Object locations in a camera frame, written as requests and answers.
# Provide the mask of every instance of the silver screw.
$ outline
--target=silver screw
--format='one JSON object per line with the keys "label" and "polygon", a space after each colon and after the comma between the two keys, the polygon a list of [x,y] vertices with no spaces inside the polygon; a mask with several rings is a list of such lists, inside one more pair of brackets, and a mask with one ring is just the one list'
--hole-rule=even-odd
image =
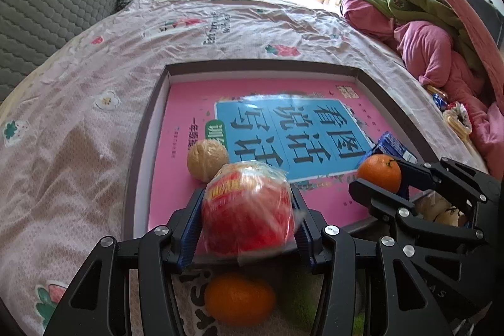
{"label": "silver screw", "polygon": [[408,258],[411,258],[415,254],[415,248],[413,245],[405,245],[403,252]]}
{"label": "silver screw", "polygon": [[406,208],[399,208],[399,215],[404,218],[409,217],[409,211]]}
{"label": "silver screw", "polygon": [[160,225],[159,227],[156,227],[154,230],[154,233],[159,237],[166,235],[168,232],[170,232],[170,229],[166,225]]}
{"label": "silver screw", "polygon": [[383,237],[381,239],[381,243],[384,244],[385,246],[394,246],[396,241],[394,241],[394,238],[391,237]]}
{"label": "silver screw", "polygon": [[100,241],[100,245],[103,248],[106,248],[114,243],[114,238],[112,237],[105,237]]}
{"label": "silver screw", "polygon": [[340,233],[340,229],[336,225],[327,225],[324,231],[327,235],[338,235]]}

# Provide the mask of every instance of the green blanket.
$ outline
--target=green blanket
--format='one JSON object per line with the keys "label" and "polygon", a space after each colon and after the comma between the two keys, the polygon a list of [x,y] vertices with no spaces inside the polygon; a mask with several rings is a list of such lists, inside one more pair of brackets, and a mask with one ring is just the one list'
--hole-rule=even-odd
{"label": "green blanket", "polygon": [[445,0],[364,0],[374,5],[388,18],[400,23],[425,20],[446,30],[454,39],[454,49],[468,66],[480,75],[486,75],[464,24]]}

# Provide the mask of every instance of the pink quilt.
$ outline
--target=pink quilt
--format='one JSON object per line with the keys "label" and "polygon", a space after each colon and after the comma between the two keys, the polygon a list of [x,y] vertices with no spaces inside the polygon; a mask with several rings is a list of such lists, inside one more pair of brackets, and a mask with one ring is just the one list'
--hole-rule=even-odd
{"label": "pink quilt", "polygon": [[446,0],[464,23],[488,73],[495,102],[487,107],[476,96],[483,80],[475,77],[464,58],[453,51],[453,40],[443,29],[425,21],[394,27],[374,6],[363,0],[344,0],[345,19],[361,32],[397,50],[408,71],[422,85],[443,88],[450,101],[463,103],[473,124],[471,139],[491,175],[504,175],[504,63],[490,33],[466,0]]}

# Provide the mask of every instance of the bed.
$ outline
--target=bed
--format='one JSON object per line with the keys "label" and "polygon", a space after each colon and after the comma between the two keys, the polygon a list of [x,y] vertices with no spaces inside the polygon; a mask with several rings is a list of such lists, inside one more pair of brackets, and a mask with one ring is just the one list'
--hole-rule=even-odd
{"label": "bed", "polygon": [[[399,56],[320,4],[135,0],[74,37],[0,107],[0,190],[8,193],[0,203],[0,297],[26,335],[43,333],[53,298],[61,297],[99,239],[123,237],[130,157],[165,65],[250,58],[360,68],[438,157],[486,171]],[[12,122],[19,131],[8,142]],[[132,320],[138,332],[134,304]],[[281,332],[284,324],[272,326]]]}

